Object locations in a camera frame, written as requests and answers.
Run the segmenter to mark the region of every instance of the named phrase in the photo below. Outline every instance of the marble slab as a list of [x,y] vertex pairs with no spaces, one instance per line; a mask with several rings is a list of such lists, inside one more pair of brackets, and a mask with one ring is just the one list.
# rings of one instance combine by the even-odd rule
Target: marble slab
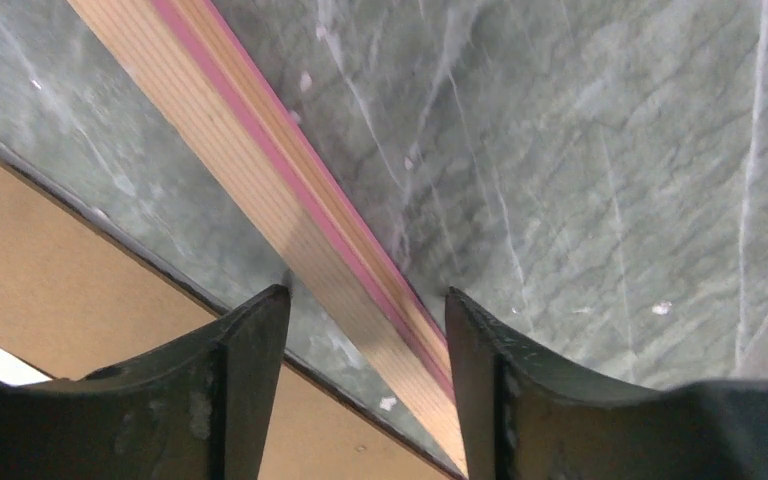
[[[438,321],[455,285],[642,385],[768,376],[768,0],[216,4]],[[283,272],[65,0],[0,0],[0,140],[229,304]],[[377,408],[294,302],[289,348]]]

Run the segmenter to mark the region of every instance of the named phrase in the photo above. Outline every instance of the wood grain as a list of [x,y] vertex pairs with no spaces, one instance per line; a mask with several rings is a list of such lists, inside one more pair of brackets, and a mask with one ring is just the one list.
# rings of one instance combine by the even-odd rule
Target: wood grain
[[212,6],[70,4],[465,471],[439,329]]

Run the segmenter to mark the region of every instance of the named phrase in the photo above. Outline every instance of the wooden strip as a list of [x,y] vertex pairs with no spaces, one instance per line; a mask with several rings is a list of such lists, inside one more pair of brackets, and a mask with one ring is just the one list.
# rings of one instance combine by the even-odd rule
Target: wooden strip
[[376,254],[380,245],[346,207],[250,59],[228,40],[227,26],[209,9],[191,12],[196,2],[158,4],[168,9],[163,16],[151,0],[70,3],[465,471],[439,329],[386,256]]

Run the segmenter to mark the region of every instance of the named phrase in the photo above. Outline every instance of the dark edge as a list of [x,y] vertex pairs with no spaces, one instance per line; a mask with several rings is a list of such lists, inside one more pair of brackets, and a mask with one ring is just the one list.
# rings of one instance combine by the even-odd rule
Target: dark edge
[[[217,316],[228,313],[231,309],[223,304],[218,298],[211,295],[205,289],[196,285],[186,275],[181,273],[168,262],[160,258],[154,252],[140,244],[124,230],[116,226],[98,209],[93,209],[77,195],[49,179],[43,172],[34,167],[30,162],[13,152],[7,145],[0,141],[0,163],[8,167],[9,170],[18,174],[32,185],[44,191],[54,198],[66,210],[78,215],[93,228],[107,237],[107,240],[118,246],[126,253],[136,257],[145,263],[155,273],[172,283],[175,287],[192,297],[196,302],[201,303],[206,309]],[[284,362],[294,372],[301,375],[305,380],[313,384],[316,388],[326,393],[336,400],[340,405],[352,411],[361,417],[367,423],[371,424],[377,430],[383,432],[396,442],[402,444],[408,450],[419,456],[422,460],[430,464],[440,473],[452,479],[464,479],[463,475],[453,470],[439,459],[432,456],[428,451],[419,446],[415,441],[409,439],[403,433],[396,430],[395,427],[387,423],[381,416],[355,400],[342,387],[329,381],[324,375],[316,371],[310,364],[300,357],[290,352],[284,351]],[[40,372],[54,378],[48,372],[40,369],[36,365],[28,363]]]

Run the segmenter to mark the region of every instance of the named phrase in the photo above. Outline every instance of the white speck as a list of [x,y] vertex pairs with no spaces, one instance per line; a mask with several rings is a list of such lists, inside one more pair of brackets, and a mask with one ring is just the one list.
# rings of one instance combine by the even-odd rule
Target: white speck
[[384,397],[381,399],[381,403],[378,404],[378,408],[389,412],[396,405],[396,402],[398,402],[396,397]]
[[302,72],[302,78],[299,79],[299,90],[306,92],[313,85],[313,79],[310,78],[310,74]]
[[667,315],[673,309],[673,302],[661,302],[652,306],[652,313],[655,315]]

